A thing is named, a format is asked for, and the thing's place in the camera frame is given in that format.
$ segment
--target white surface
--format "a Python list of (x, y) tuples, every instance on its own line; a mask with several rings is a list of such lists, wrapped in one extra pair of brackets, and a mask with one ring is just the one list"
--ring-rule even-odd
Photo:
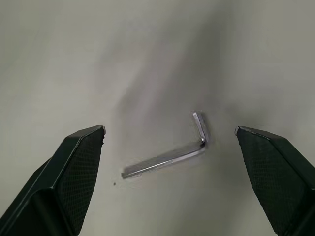
[[(0, 213), (62, 139), (107, 129), (82, 236), (271, 236), (236, 125), (314, 165), (315, 1), (0, 1)], [(205, 156), (131, 181), (121, 169), (197, 137)]]

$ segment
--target textured rubber pad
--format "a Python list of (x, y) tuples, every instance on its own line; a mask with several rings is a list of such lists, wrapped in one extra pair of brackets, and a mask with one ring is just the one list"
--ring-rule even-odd
[(104, 130), (85, 136), (73, 151), (57, 186), (57, 194), (76, 235), (81, 231), (94, 191)]
[(269, 138), (243, 127), (237, 138), (252, 188), (275, 233), (284, 236), (305, 208), (307, 186)]

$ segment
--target metal allen wrench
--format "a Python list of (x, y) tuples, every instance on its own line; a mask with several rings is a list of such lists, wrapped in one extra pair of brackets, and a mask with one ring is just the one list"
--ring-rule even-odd
[(144, 160), (135, 165), (128, 166), (124, 168), (124, 172), (122, 173), (123, 179), (137, 176), (157, 168), (162, 168), (204, 153), (209, 141), (208, 129), (201, 112), (194, 112), (192, 115), (200, 135), (200, 139), (197, 142), (193, 142), (185, 147), (164, 153), (160, 156)]

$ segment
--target allen key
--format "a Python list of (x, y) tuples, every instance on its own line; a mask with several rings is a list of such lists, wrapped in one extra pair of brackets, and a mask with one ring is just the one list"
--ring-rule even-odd
[(164, 153), (160, 156), (141, 161), (135, 165), (128, 166), (124, 168), (124, 172), (122, 173), (123, 179), (138, 176), (142, 173), (162, 168), (179, 161), (187, 160), (204, 153), (209, 141), (208, 129), (203, 120), (203, 114), (201, 112), (194, 112), (192, 115), (199, 131), (199, 141)]

